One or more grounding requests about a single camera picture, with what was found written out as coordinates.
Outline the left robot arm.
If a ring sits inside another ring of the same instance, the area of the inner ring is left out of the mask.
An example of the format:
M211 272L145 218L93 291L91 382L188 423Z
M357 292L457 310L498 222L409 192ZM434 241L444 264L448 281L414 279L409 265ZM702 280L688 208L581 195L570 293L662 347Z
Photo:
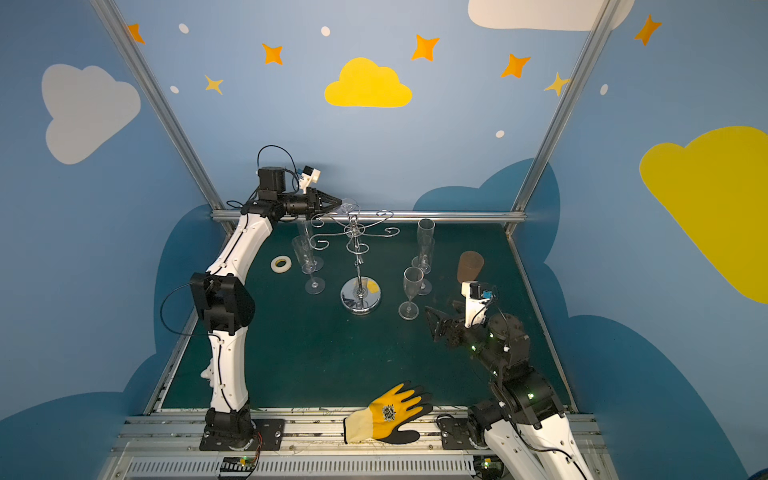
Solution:
M258 186L240 206L236 229L218 258L179 288L189 288L212 358L204 377L212 388L200 449L247 451L263 446L251 417L245 377L245 348L255 301L245 288L263 243L283 218L312 220L341 206L342 200L314 185L320 171L257 166Z

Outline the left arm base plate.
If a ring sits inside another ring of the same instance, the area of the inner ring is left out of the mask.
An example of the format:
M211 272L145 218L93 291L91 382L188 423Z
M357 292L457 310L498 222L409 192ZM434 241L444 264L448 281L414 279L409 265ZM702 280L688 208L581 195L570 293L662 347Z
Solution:
M283 419L232 420L229 415L222 419L206 421L201 451L255 452L280 449L285 430Z

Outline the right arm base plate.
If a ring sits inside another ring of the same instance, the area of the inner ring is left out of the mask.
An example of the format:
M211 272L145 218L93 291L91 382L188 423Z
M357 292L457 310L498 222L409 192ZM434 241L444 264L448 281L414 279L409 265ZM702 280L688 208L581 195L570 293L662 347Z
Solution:
M444 450L480 450L484 447L476 425L468 418L439 415L435 424Z

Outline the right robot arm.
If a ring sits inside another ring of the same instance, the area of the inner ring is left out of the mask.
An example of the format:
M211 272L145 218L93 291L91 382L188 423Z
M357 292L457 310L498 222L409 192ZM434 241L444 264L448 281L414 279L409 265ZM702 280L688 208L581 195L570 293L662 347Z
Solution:
M479 325L432 307L425 310L435 341L468 347L489 374L495 397L469 409L470 437L501 460L514 479L591 479L566 408L550 382L530 363L531 341L522 323L496 313Z

